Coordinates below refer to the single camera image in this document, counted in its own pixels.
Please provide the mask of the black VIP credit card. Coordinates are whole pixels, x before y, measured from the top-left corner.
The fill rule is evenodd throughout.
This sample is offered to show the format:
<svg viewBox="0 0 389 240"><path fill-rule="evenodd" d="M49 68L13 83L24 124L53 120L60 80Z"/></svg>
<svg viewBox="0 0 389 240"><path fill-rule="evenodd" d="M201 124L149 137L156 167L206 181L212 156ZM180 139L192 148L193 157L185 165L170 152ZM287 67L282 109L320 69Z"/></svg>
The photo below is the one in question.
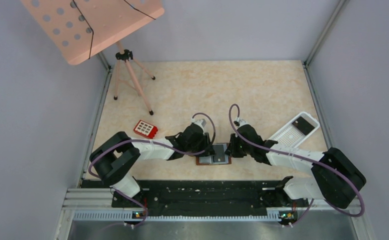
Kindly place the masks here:
<svg viewBox="0 0 389 240"><path fill-rule="evenodd" d="M229 163L229 157L225 154L227 150L227 145L224 144L214 144L213 149L215 155L212 158L212 163L214 165L226 165Z"/></svg>

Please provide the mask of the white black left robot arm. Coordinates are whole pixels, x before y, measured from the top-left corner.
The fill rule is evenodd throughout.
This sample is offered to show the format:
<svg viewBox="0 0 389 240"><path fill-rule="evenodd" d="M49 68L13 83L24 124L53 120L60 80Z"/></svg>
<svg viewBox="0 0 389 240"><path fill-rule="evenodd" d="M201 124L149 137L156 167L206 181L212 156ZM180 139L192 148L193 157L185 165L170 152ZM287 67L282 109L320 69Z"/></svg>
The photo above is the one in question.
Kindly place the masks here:
<svg viewBox="0 0 389 240"><path fill-rule="evenodd" d="M129 171L141 160L176 160L184 156L208 157L215 154L213 138L197 123L184 131L158 139L137 139L119 131L89 156L89 173L106 187L130 198L141 191Z"/></svg>

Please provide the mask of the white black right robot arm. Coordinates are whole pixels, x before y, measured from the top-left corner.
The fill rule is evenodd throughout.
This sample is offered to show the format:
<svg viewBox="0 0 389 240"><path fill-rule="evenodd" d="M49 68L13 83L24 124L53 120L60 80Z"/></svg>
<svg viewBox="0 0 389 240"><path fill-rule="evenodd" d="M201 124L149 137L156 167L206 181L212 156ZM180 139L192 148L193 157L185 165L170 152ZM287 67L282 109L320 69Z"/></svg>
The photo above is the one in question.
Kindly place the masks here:
<svg viewBox="0 0 389 240"><path fill-rule="evenodd" d="M232 158L252 157L269 166L294 169L304 177L285 177L283 192L292 200L324 200L337 210L346 209L367 183L366 177L338 148L308 151L288 147L276 140L263 140L244 121L234 121L226 154Z"/></svg>

